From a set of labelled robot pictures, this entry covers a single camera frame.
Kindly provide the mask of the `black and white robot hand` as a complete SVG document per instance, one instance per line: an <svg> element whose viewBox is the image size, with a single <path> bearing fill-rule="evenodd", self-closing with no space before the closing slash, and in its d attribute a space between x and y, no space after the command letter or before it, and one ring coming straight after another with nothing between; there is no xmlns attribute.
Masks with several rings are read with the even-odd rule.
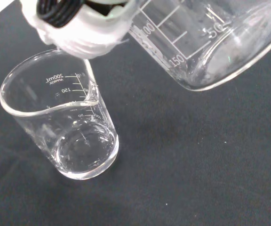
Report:
<svg viewBox="0 0 271 226"><path fill-rule="evenodd" d="M92 59L124 42L138 0L22 0L22 13L46 45Z"/></svg>

